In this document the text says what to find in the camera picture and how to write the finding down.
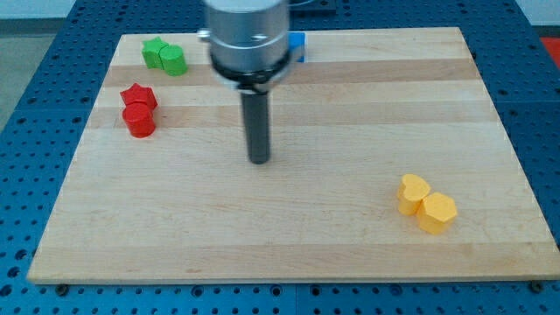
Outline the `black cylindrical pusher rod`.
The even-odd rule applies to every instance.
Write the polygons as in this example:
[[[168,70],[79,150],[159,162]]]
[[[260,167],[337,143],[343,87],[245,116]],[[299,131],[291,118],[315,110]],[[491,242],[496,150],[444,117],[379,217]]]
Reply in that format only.
[[[261,165],[270,159],[270,118],[268,94],[241,94],[248,159]]]

